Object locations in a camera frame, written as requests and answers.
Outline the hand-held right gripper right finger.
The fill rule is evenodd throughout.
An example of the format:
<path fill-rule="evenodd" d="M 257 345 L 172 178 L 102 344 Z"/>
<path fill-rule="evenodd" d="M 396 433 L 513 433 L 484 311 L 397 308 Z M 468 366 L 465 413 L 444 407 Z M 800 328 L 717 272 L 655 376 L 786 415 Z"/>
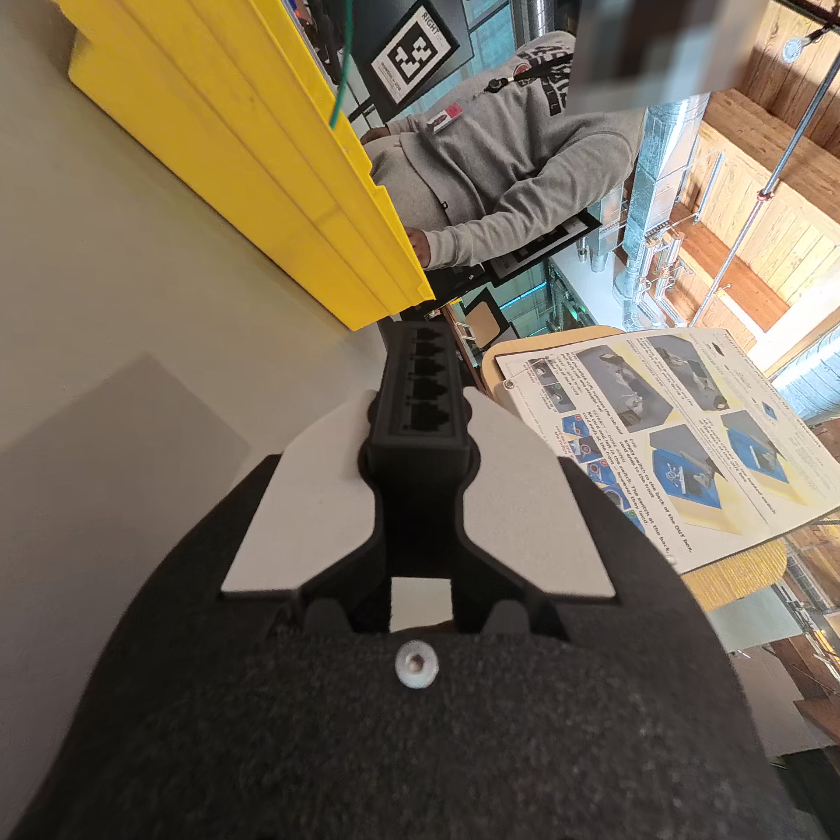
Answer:
<path fill-rule="evenodd" d="M 561 604 L 614 606 L 615 585 L 560 458 L 476 388 L 464 397 L 472 459 L 455 515 L 456 625 L 564 635 Z"/>

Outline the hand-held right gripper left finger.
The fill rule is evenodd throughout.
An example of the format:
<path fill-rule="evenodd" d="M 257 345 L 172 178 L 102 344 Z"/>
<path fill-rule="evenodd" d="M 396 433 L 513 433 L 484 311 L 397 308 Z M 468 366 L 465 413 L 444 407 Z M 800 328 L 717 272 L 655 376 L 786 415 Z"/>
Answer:
<path fill-rule="evenodd" d="M 221 594 L 342 601 L 360 579 L 354 563 L 323 594 L 306 584 L 359 554 L 375 537 L 375 494 L 360 469 L 370 433 L 375 391 L 361 391 L 303 430 L 280 456 L 233 562 Z"/>

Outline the black network switch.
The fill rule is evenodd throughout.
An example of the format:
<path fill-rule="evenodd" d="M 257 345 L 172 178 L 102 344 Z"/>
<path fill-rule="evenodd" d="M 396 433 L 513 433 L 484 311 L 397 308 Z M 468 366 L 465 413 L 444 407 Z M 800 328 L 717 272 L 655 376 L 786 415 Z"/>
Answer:
<path fill-rule="evenodd" d="M 382 504 L 390 576 L 449 579 L 459 492 L 474 465 L 455 340 L 427 321 L 381 324 L 386 359 L 367 409 L 364 478 Z"/>

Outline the yellow storage bin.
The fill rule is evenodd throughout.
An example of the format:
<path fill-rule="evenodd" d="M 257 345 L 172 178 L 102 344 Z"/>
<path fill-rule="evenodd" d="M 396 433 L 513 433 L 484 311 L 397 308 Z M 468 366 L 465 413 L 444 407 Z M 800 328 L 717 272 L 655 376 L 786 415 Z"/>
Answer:
<path fill-rule="evenodd" d="M 73 84 L 347 328 L 434 298 L 282 2 L 57 5 Z"/>

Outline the printed instruction sheet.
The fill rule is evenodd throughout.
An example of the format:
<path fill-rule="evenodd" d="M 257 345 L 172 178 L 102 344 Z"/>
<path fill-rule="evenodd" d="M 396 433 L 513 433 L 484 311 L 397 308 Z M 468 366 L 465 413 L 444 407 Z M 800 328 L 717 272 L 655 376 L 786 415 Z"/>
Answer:
<path fill-rule="evenodd" d="M 724 329 L 498 345 L 499 395 L 685 573 L 835 512 L 838 463 Z"/>

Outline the black wooden chair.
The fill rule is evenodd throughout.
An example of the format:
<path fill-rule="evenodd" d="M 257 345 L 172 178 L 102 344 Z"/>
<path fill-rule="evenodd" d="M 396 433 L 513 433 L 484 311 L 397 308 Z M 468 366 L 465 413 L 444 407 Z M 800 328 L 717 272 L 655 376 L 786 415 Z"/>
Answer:
<path fill-rule="evenodd" d="M 492 294 L 492 287 L 483 287 L 469 302 L 462 303 L 463 321 L 469 327 L 477 351 L 484 353 L 509 333 L 511 322 Z"/>

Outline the instruction sheet on board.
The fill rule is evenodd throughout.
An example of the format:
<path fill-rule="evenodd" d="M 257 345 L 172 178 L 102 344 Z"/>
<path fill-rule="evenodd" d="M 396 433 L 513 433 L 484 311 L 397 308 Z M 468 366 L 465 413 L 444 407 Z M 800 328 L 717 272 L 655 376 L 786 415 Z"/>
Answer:
<path fill-rule="evenodd" d="M 614 327 L 595 325 L 561 332 L 547 332 L 523 339 L 495 343 L 485 352 L 481 362 L 481 378 L 488 396 L 497 403 L 501 397 L 497 388 L 503 376 L 496 357 L 501 354 L 536 354 L 566 345 L 591 340 L 604 340 L 624 331 Z M 699 606 L 711 612 L 781 581 L 787 567 L 786 545 L 782 539 L 772 539 L 760 546 L 709 563 L 682 575 Z"/>

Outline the metal ceiling pipe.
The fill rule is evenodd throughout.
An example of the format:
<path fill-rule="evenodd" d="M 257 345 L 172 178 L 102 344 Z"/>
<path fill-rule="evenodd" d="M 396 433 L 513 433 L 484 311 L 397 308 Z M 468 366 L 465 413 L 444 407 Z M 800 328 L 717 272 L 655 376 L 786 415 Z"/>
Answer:
<path fill-rule="evenodd" d="M 838 16 L 772 4 L 748 68 L 710 96 L 678 210 L 692 326 L 768 332 L 838 261 Z"/>

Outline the metal ventilation duct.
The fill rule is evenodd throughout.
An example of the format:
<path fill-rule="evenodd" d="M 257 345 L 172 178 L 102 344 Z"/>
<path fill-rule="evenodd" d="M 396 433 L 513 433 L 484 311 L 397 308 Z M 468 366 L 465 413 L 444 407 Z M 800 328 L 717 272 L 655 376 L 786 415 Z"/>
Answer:
<path fill-rule="evenodd" d="M 626 264 L 613 283 L 627 333 L 665 325 L 664 314 L 645 290 L 647 241 L 670 219 L 709 98 L 709 93 L 699 94 L 646 111 L 623 232 Z"/>

